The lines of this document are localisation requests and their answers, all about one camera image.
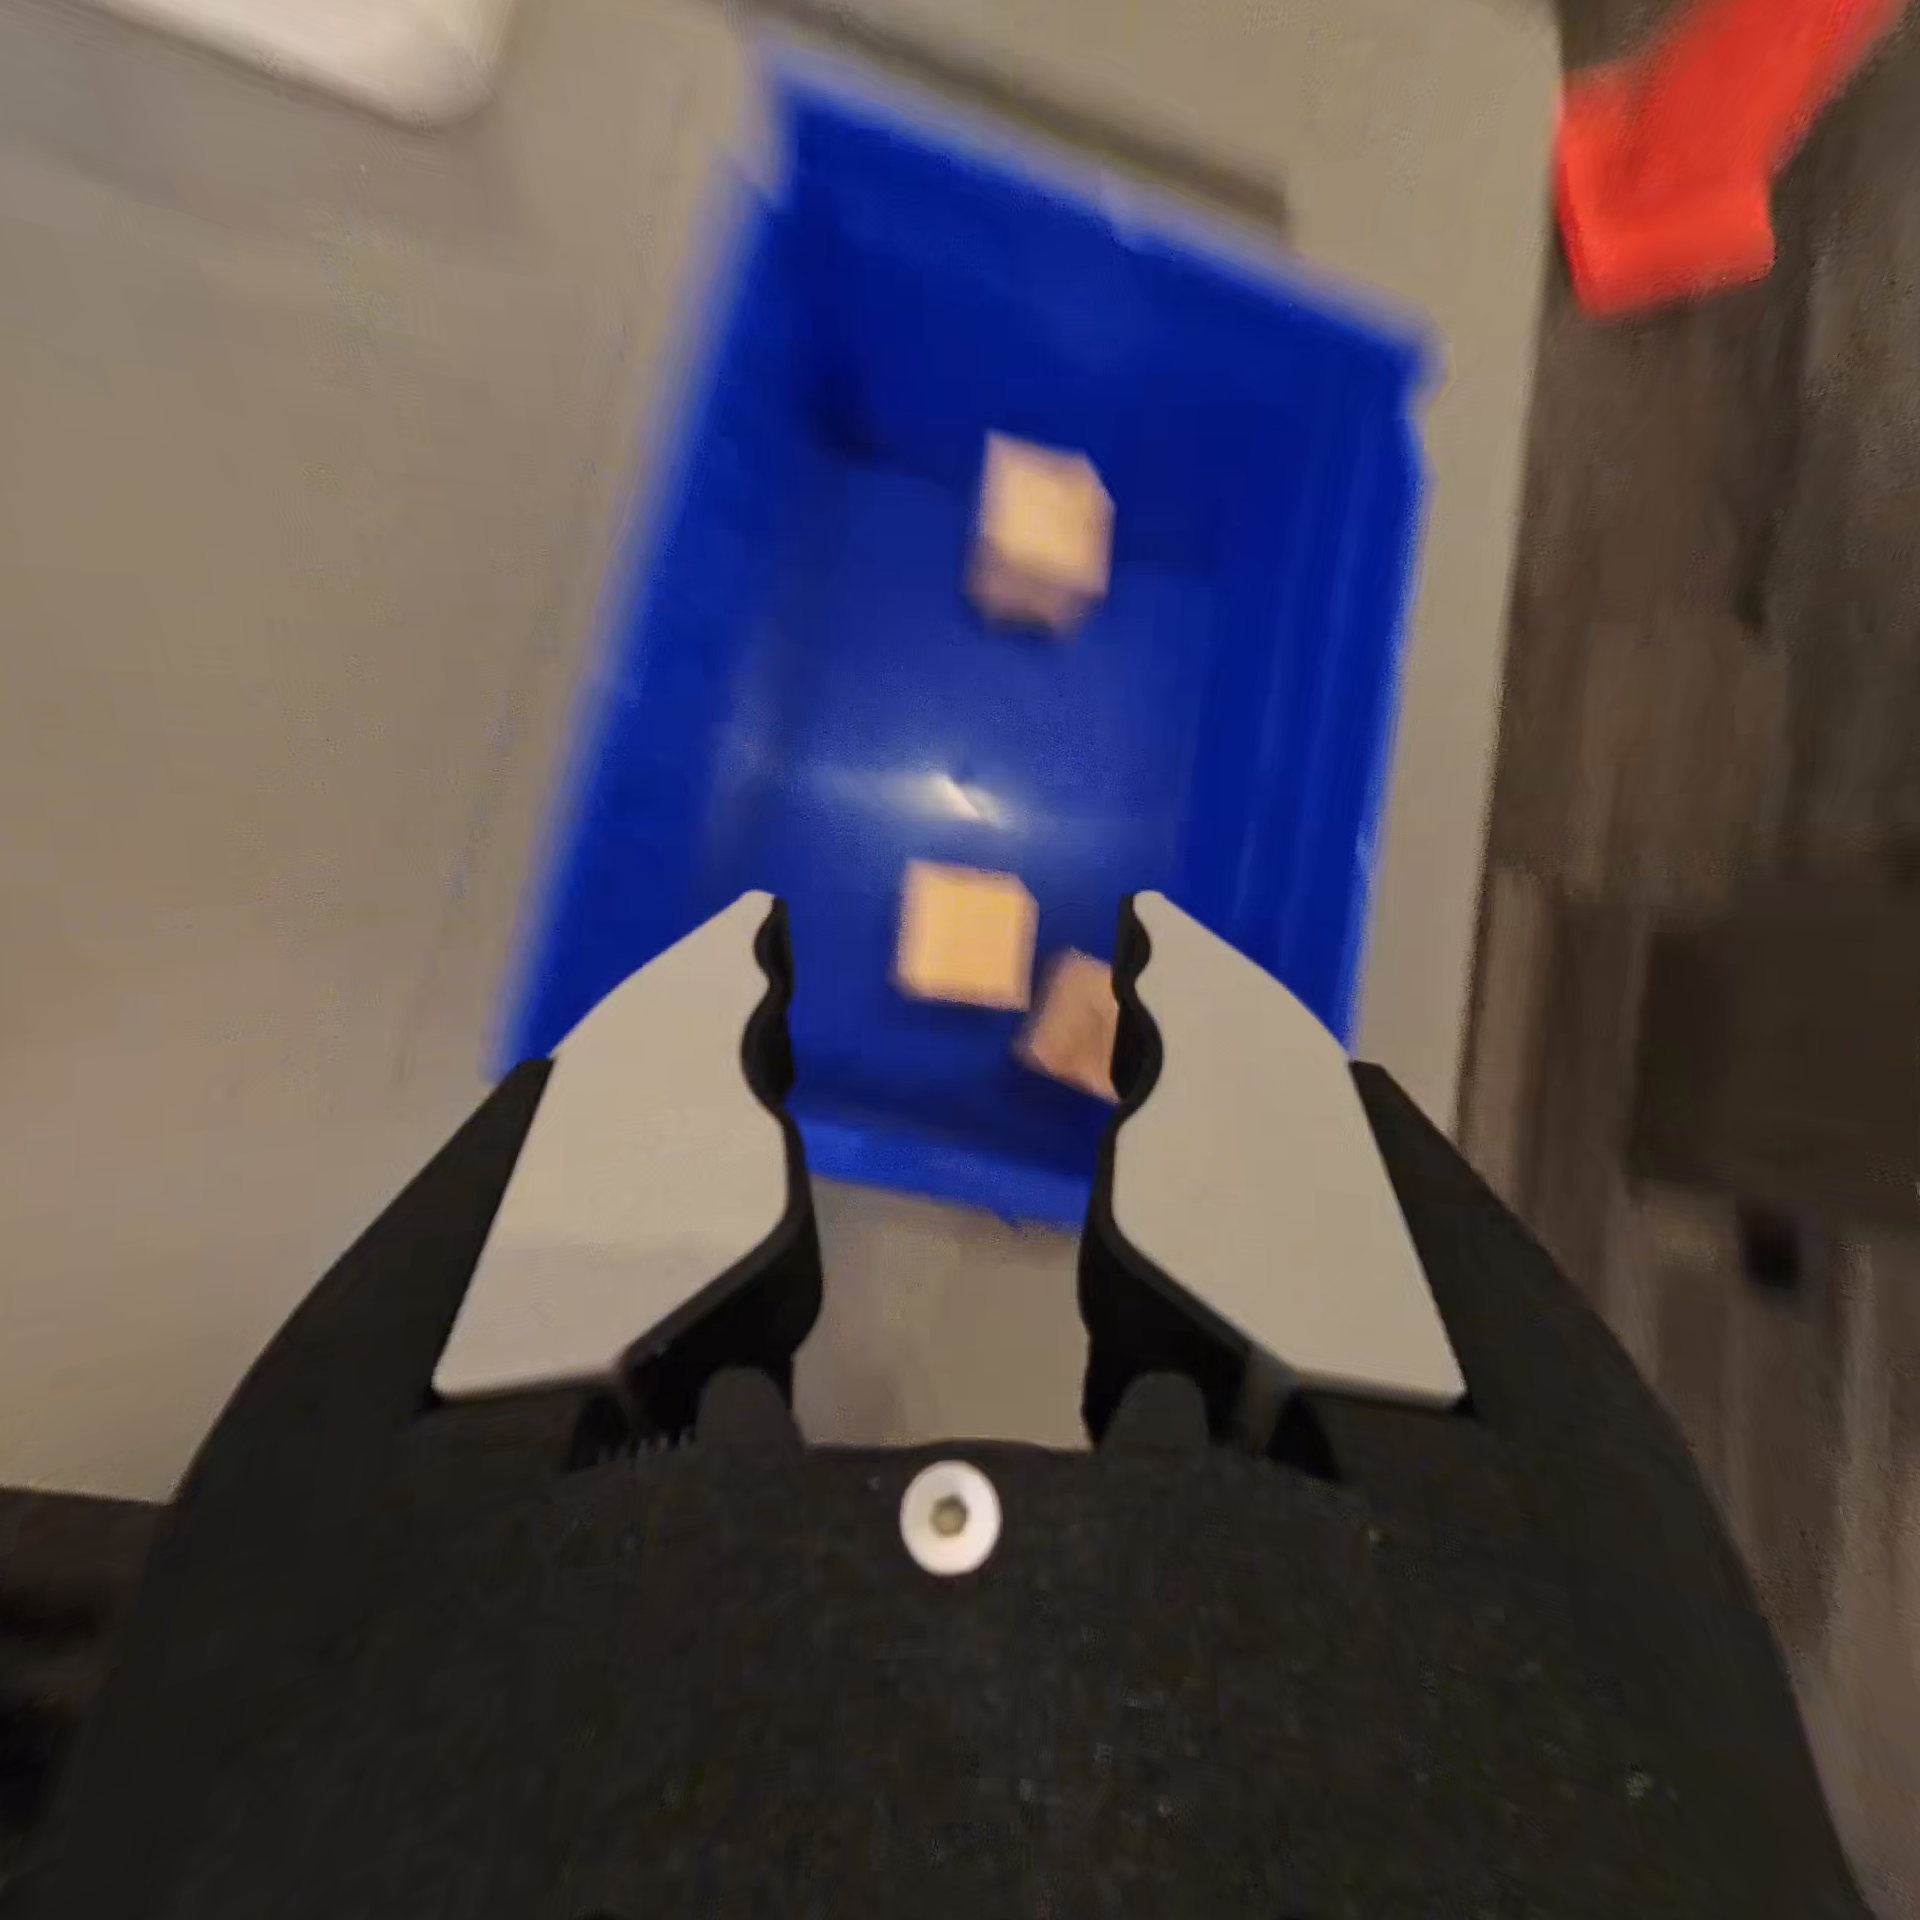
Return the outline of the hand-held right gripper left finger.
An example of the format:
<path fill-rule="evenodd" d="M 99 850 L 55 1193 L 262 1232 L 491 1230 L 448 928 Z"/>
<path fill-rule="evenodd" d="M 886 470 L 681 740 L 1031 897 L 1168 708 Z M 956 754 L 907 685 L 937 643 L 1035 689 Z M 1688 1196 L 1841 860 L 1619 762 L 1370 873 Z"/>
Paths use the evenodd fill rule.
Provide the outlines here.
<path fill-rule="evenodd" d="M 435 1394 L 612 1387 L 681 1437 L 720 1376 L 793 1420 L 826 1269 L 786 1014 L 784 904 L 740 894 L 619 980 L 547 1060 Z"/>

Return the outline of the person's body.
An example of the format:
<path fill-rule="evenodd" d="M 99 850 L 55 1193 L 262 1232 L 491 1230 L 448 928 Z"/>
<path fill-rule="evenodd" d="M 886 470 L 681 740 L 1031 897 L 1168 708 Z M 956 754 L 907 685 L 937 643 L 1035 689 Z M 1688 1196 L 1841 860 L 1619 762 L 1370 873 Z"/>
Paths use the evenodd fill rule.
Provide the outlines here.
<path fill-rule="evenodd" d="M 112 1666 L 168 1504 L 3 1490 L 3 1915 Z"/>

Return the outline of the grey desk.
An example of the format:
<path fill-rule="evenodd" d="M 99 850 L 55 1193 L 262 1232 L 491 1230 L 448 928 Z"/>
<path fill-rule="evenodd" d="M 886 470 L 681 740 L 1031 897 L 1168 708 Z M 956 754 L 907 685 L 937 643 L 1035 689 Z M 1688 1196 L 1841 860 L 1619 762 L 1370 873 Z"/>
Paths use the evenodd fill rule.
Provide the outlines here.
<path fill-rule="evenodd" d="M 1361 1054 L 1457 1120 L 1554 5 L 521 5 L 441 129 L 4 5 L 4 1488 L 160 1501 L 486 1090 L 762 57 L 1426 313 Z"/>

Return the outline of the orange traffic cone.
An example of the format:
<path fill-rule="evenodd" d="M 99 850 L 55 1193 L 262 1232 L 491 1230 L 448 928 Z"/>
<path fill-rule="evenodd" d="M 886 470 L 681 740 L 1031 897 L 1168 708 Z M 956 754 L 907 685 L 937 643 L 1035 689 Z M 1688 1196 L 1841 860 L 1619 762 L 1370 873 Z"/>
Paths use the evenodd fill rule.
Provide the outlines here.
<path fill-rule="evenodd" d="M 1627 321 L 1769 274 L 1772 187 L 1905 2 L 1681 5 L 1564 81 L 1552 206 L 1576 304 Z"/>

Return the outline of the blue plastic bin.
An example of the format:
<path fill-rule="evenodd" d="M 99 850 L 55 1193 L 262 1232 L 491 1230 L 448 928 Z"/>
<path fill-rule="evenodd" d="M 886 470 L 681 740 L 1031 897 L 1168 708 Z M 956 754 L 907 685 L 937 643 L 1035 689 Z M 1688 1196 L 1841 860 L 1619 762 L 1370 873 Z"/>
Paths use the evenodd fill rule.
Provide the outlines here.
<path fill-rule="evenodd" d="M 1076 1230 L 1099 1107 L 1017 1064 L 1010 1014 L 897 989 L 906 865 L 1017 876 L 1041 957 L 1112 956 L 1164 892 L 1353 1045 L 1433 337 L 826 60 L 767 85 L 495 1065 L 762 890 L 810 1169 Z M 1112 491 L 1072 641 L 969 604 L 994 429 Z"/>

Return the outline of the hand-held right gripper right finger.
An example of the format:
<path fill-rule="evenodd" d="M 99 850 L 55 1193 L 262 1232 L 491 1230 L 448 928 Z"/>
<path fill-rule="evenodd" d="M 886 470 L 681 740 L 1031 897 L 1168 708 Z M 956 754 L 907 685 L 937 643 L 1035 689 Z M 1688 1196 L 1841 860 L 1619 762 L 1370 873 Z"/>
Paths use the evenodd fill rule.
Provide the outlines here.
<path fill-rule="evenodd" d="M 1471 1394 L 1351 1054 L 1160 892 L 1120 904 L 1119 1107 L 1076 1250 L 1084 1425 L 1183 1382 L 1203 1435 L 1315 1457 L 1320 1401 L 1449 1418 Z"/>

